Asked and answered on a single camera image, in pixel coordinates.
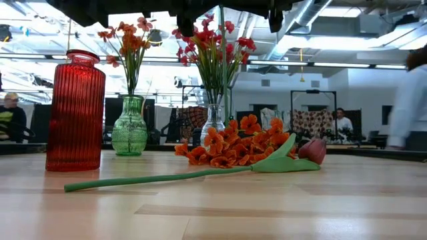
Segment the person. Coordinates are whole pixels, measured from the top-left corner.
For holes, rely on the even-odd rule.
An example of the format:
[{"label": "person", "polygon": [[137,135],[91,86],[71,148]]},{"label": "person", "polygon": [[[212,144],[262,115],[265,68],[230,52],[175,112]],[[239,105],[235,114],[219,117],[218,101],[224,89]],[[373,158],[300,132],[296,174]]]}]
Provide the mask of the person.
[{"label": "person", "polygon": [[387,149],[427,151],[427,45],[406,59],[390,114]]},{"label": "person", "polygon": [[[4,98],[4,105],[0,106],[0,124],[1,122],[13,122],[20,126],[27,125],[27,116],[22,108],[18,107],[18,94],[8,93]],[[9,136],[5,132],[0,131],[0,139],[8,139],[17,143],[22,143],[20,136]]]},{"label": "person", "polygon": [[338,130],[348,128],[349,130],[353,131],[352,121],[346,117],[346,113],[344,109],[342,109],[341,107],[336,109],[336,118],[337,118],[336,124],[337,124]]}]

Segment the vase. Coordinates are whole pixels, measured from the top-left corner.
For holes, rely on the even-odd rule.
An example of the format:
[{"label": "vase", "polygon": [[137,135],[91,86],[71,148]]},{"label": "vase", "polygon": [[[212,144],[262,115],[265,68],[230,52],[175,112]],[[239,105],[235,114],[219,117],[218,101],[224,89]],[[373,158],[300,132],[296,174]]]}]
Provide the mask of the vase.
[{"label": "vase", "polygon": [[114,123],[111,142],[118,156],[139,156],[147,145],[147,125],[141,116],[143,97],[122,95],[123,111]]},{"label": "vase", "polygon": [[205,137],[207,136],[207,130],[213,127],[217,132],[223,131],[226,126],[221,120],[221,107],[219,104],[209,104],[207,107],[207,121],[200,134],[200,143],[205,146]]},{"label": "vase", "polygon": [[69,50],[70,64],[56,66],[53,84],[46,170],[99,168],[105,74],[94,65],[99,57]]}]

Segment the red tulip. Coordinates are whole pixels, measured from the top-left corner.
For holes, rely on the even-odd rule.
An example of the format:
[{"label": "red tulip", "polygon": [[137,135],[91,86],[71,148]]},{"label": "red tulip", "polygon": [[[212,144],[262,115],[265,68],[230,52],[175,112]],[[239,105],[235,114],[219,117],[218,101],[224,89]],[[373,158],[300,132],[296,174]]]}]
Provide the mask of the red tulip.
[{"label": "red tulip", "polygon": [[321,165],[326,155],[326,142],[321,139],[314,139],[304,144],[298,151],[300,159],[308,160]]}]

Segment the man with glasses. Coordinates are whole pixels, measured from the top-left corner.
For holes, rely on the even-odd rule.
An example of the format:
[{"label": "man with glasses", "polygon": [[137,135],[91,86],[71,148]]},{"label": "man with glasses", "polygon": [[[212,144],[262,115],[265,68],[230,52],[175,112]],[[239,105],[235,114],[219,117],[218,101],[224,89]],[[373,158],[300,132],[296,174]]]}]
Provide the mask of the man with glasses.
[{"label": "man with glasses", "polygon": [[[4,127],[5,123],[16,123],[25,127],[27,125],[27,116],[22,108],[18,107],[18,94],[8,93],[4,99],[4,105],[0,106],[0,125]],[[10,140],[16,143],[22,143],[22,138],[18,136],[9,136],[3,131],[0,131],[0,141]]]}]

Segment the ribbed vase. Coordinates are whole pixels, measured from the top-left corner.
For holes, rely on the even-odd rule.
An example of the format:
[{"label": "ribbed vase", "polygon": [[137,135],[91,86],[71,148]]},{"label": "ribbed vase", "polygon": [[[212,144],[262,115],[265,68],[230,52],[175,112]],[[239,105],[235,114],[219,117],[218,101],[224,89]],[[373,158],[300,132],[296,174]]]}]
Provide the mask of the ribbed vase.
[{"label": "ribbed vase", "polygon": [[69,50],[70,64],[55,70],[46,170],[84,171],[99,168],[105,74],[94,65],[99,57]]}]

